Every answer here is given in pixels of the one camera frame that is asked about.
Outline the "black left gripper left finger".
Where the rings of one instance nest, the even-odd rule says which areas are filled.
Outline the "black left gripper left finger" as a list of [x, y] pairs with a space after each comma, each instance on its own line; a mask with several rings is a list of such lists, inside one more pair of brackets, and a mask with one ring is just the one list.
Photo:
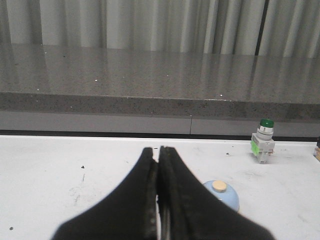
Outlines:
[[158, 164], [143, 149], [126, 178], [107, 197], [63, 223], [54, 240], [155, 240]]

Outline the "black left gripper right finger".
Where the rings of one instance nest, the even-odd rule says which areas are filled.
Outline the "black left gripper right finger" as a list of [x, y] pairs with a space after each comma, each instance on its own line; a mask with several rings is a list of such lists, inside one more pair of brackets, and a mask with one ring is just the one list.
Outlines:
[[160, 148], [157, 194], [163, 240], [274, 239], [210, 193], [173, 147]]

